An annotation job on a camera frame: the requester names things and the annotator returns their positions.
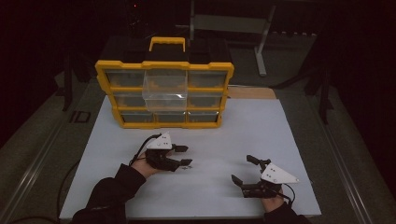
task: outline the metal frame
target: metal frame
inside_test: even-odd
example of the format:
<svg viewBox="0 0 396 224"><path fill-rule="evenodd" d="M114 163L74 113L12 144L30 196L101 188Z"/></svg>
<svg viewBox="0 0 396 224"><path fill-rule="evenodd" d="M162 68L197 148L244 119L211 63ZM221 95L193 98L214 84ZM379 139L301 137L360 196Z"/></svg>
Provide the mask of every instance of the metal frame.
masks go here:
<svg viewBox="0 0 396 224"><path fill-rule="evenodd" d="M194 0L191 0L190 40L194 39L195 29L261 34L262 40L259 46L254 48L254 54L256 56L259 75L265 77L267 76L267 72L262 57L262 49L267 39L275 10L276 6L271 6L270 13L266 19L202 15L195 14Z"/></svg>

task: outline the white paper sheet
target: white paper sheet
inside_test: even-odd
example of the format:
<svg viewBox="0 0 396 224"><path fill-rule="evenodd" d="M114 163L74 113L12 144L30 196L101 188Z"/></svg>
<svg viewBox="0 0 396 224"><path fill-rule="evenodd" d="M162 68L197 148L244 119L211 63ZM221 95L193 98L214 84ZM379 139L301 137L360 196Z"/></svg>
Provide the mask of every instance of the white paper sheet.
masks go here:
<svg viewBox="0 0 396 224"><path fill-rule="evenodd" d="M175 153L175 160L192 159L188 169L163 172L148 179L136 197L126 205L128 218L236 218L262 217L258 199L243 198L231 180L236 175L244 183L260 180L260 167L246 161L250 154L271 161L300 179L290 184L296 194L297 214L320 215L320 209L307 176L290 126L278 100L229 99L217 129L179 128L122 129L111 115L106 98L71 189L61 218L71 218L83 208L94 185L114 176L120 164L128 164L142 143L151 135L169 132L172 143L188 146ZM284 194L292 197L283 187Z"/></svg>

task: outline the cable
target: cable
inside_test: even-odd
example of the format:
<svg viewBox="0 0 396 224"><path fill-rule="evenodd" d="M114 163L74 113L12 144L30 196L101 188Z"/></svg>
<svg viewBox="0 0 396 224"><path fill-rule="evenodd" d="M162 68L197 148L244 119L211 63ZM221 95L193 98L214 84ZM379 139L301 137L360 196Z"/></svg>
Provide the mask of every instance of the cable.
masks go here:
<svg viewBox="0 0 396 224"><path fill-rule="evenodd" d="M293 193L293 199L290 200L290 198L289 198L289 205L290 205L290 207L291 207L291 206L293 205L293 203L294 203L294 200L296 199L296 193L294 192L294 190L291 188L290 185L288 185L288 184L284 184L284 185L288 186L289 189L291 189L291 192Z"/></svg>
<svg viewBox="0 0 396 224"><path fill-rule="evenodd" d="M50 222L50 223L60 224L60 222L58 222L57 220L54 220L54 219L52 219L52 218L50 218L50 217L40 217L40 216L22 217L22 218L19 218L19 219L16 219L16 220L14 220L14 221L9 222L9 224L14 224L14 223L17 223L17 222L22 222L22 221L24 221L24 220L29 220L29 219L42 219L42 220L46 220L46 221L48 221L48 222Z"/></svg>
<svg viewBox="0 0 396 224"><path fill-rule="evenodd" d="M58 197L56 198L56 217L58 218L58 222L61 223L61 220L59 219L59 215L61 214L61 194L62 194L62 189L64 188L64 182L66 181L67 177L69 177L70 173L77 167L81 160L76 161L76 163L67 171L66 175L64 176L64 179L62 180L61 186L59 187L58 190Z"/></svg>
<svg viewBox="0 0 396 224"><path fill-rule="evenodd" d="M77 165L79 164L80 160L78 160L66 173L66 175L64 176L64 179L62 180L61 186L58 190L58 196L57 196L57 200L56 200L56 220L52 219L50 217L42 217L42 216L31 216L31 217L22 217L16 220L13 220L11 222L9 222L8 224L15 224L18 222L22 222L25 220L29 220L29 219L42 219L42 220L46 220L50 223L54 223L54 224L61 224L61 220L59 219L59 215L61 214L61 205L60 205L60 201L61 201L61 194L62 194L62 189L64 188L64 182L66 181L67 177L70 176L70 173L77 167Z"/></svg>
<svg viewBox="0 0 396 224"><path fill-rule="evenodd" d="M146 143L147 143L149 140L151 140L151 139L153 139L153 138L158 138L158 137L160 137L160 136L161 136L161 134L154 134L154 135L150 136L148 139L146 139L146 141L142 144L142 146L139 148L139 150L137 151L137 153L134 154L134 158L131 159L131 161L129 161L129 166L131 166L131 165L137 160L137 158L139 157L140 152L142 151L143 147L146 145Z"/></svg>

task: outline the drawer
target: drawer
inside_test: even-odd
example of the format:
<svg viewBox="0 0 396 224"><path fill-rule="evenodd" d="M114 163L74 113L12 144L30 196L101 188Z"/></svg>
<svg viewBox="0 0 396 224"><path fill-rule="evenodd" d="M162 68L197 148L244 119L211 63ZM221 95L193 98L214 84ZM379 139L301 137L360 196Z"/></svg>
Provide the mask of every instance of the drawer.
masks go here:
<svg viewBox="0 0 396 224"><path fill-rule="evenodd" d="M140 91L120 91L114 92L114 99L117 106L145 106L146 102Z"/></svg>
<svg viewBox="0 0 396 224"><path fill-rule="evenodd" d="M144 69L105 69L111 87L142 87Z"/></svg>
<svg viewBox="0 0 396 224"><path fill-rule="evenodd" d="M189 111L188 122L216 122L219 111Z"/></svg>
<svg viewBox="0 0 396 224"><path fill-rule="evenodd" d="M220 107L223 92L189 92L188 106Z"/></svg>
<svg viewBox="0 0 396 224"><path fill-rule="evenodd" d="M184 123L186 112L184 111L163 111L155 113L158 122L164 123Z"/></svg>
<svg viewBox="0 0 396 224"><path fill-rule="evenodd" d="M226 77L227 71L190 70L188 85L194 88L222 88Z"/></svg>
<svg viewBox="0 0 396 224"><path fill-rule="evenodd" d="M148 111L122 110L120 114L124 122L151 123L154 121L153 114Z"/></svg>

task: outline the yellow organizer box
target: yellow organizer box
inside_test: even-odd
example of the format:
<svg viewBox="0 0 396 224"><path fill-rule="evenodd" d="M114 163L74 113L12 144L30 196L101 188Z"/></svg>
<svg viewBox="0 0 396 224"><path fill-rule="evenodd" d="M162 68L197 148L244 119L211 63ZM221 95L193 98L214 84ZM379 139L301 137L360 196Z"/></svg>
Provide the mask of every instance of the yellow organizer box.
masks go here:
<svg viewBox="0 0 396 224"><path fill-rule="evenodd" d="M222 39L111 37L97 78L122 128L217 128L233 64Z"/></svg>

